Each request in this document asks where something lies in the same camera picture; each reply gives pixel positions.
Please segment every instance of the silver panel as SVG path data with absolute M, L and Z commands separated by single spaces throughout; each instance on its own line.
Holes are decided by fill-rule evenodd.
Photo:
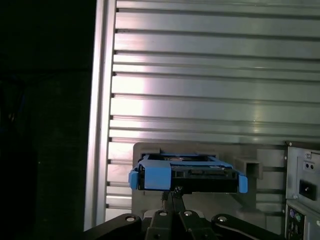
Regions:
M 114 49 L 158 53 L 216 54 L 265 58 L 319 59 L 320 42 L 178 34 L 117 33 Z
M 111 114 L 117 116 L 226 120 L 274 123 L 319 123 L 318 105 L 262 104 L 261 102 L 226 101 L 214 99 L 175 98 L 113 98 Z
M 320 142 L 317 3 L 98 0 L 85 229 L 130 211 L 134 143 Z M 285 165 L 276 149 L 249 155 Z M 266 211 L 285 182 L 268 171 Z
M 256 154 L 257 159 L 264 167 L 285 168 L 287 166 L 287 160 L 285 160 L 285 152 L 283 150 L 258 149 Z
M 108 135 L 116 0 L 97 0 L 84 230 L 105 220 Z
M 122 214 L 130 214 L 130 213 L 131 213 L 130 209 L 107 208 L 105 210 L 105 222 L 111 219 L 114 219 L 115 217 L 118 217 Z
M 118 12 L 115 27 L 117 29 L 192 33 L 320 37 L 318 24 L 319 21 L 308 19 L 259 17 L 253 19 L 247 16 Z
M 286 176 L 286 198 L 298 199 L 299 202 L 320 212 L 320 191 L 317 191 L 317 199 L 313 201 L 299 194 L 300 180 L 307 181 L 320 188 L 320 151 L 288 147 L 288 165 Z M 305 163 L 312 164 L 314 169 L 306 169 Z
M 130 69 L 132 68 L 134 68 L 134 71 L 138 71 L 136 66 L 123 66 L 123 69 L 127 72 L 130 72 Z M 143 68 L 143 72 L 149 72 L 148 69 L 153 70 L 155 67 L 139 66 L 138 68 Z M 188 70 L 190 71 L 190 74 L 192 74 L 191 72 L 194 69 L 188 68 Z M 230 69 L 224 69 L 223 71 L 228 75 L 232 72 Z M 320 85 L 316 82 L 314 84 L 309 83 L 308 85 L 301 85 L 299 83 L 288 84 L 287 82 L 228 81 L 221 77 L 199 79 L 114 76 L 112 79 L 112 92 L 114 94 L 145 94 L 151 96 L 190 96 L 197 98 L 320 103 L 318 96 L 319 90 Z
M 285 190 L 286 174 L 283 172 L 264 172 L 263 179 L 256 181 L 257 189 Z

